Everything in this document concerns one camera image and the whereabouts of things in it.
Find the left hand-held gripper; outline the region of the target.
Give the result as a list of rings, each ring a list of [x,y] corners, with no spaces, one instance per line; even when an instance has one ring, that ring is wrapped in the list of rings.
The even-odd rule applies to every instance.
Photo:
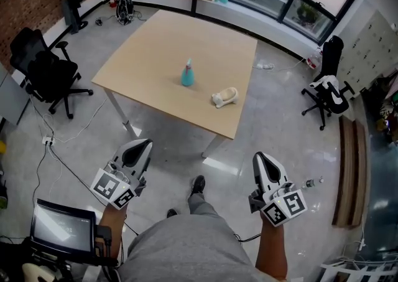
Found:
[[[150,162],[153,141],[136,139],[119,147],[113,159],[100,168],[90,191],[121,210],[146,187],[144,173]]]

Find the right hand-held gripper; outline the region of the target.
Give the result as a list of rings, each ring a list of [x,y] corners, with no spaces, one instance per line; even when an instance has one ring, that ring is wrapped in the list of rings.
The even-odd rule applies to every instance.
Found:
[[[259,151],[253,157],[252,165],[257,186],[264,185],[266,176],[270,183],[276,184],[268,184],[264,190],[256,189],[249,195],[251,213],[259,211],[278,227],[307,211],[302,191],[287,181],[286,170],[276,158]]]

